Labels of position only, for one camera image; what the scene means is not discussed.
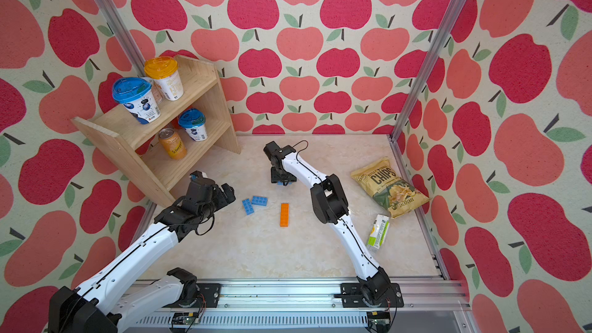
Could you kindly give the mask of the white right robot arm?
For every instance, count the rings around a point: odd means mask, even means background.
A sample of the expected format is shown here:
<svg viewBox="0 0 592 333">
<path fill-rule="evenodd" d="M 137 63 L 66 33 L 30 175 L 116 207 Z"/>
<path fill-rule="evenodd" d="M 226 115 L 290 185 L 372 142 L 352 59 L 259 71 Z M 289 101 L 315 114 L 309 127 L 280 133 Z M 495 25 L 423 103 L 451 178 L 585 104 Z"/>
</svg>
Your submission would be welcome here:
<svg viewBox="0 0 592 333">
<path fill-rule="evenodd" d="M 397 292 L 356 231 L 339 178 L 314 169 L 290 145 L 281 147 L 271 141 L 265 145 L 264 152 L 271 162 L 272 183 L 287 186 L 300 181 L 310 190 L 314 214 L 321 223 L 333 228 L 353 263 L 363 301 L 369 307 L 380 307 L 385 302 L 393 307 Z"/>
</svg>

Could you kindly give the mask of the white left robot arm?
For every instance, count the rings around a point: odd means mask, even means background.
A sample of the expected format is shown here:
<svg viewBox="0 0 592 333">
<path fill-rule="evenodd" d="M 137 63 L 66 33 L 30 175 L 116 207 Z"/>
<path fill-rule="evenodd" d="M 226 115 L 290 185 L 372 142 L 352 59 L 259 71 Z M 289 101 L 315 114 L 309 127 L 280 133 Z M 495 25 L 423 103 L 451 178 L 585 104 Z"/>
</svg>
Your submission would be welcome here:
<svg viewBox="0 0 592 333">
<path fill-rule="evenodd" d="M 195 275 L 182 268 L 141 291 L 127 294 L 161 256 L 215 214 L 235 202 L 234 188 L 218 185 L 202 172 L 191 174 L 186 195 L 162 210 L 154 223 L 120 256 L 75 288 L 60 288 L 49 302 L 50 332 L 124 332 L 168 305 L 204 309 L 207 300 Z"/>
</svg>

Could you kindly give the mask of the orange lego brick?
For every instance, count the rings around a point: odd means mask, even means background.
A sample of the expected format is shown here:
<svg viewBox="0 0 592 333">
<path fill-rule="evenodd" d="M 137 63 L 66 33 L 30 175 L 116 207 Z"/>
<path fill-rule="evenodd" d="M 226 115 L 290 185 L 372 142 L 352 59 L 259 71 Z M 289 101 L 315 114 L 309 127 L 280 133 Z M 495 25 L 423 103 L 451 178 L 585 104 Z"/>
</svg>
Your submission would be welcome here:
<svg viewBox="0 0 592 333">
<path fill-rule="evenodd" d="M 288 203 L 283 203 L 281 205 L 279 224 L 280 224 L 281 228 L 287 228 L 289 225 L 289 204 Z"/>
</svg>

